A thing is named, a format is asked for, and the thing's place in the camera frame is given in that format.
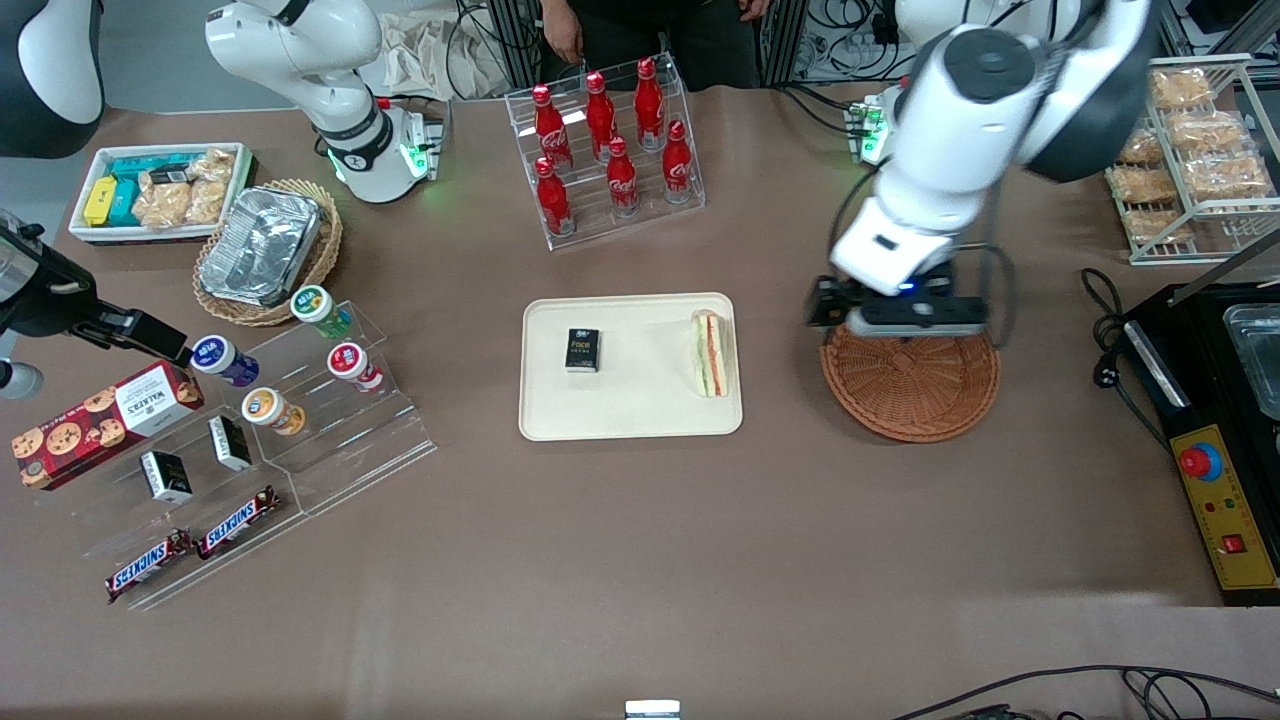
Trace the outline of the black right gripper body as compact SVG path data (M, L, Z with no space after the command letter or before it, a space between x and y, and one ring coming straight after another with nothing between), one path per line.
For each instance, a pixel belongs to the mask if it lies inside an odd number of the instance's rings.
M133 316L99 297L96 279L47 246L38 224L1 211L1 329L41 338L69 334L96 346L129 346Z

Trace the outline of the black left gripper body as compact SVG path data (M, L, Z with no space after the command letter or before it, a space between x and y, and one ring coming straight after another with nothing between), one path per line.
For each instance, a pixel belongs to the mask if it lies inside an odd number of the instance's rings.
M818 275L806 301L806 324L809 327L835 327L855 307L877 299L910 299L913 302L925 299L954 296L954 263L940 265L910 275L899 284L896 295L883 295L859 281L837 275Z

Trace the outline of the person right hand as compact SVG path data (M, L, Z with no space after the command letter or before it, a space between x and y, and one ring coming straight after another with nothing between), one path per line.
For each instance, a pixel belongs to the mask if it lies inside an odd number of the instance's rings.
M543 33L550 50L568 65L582 64L582 29L566 0L540 1Z

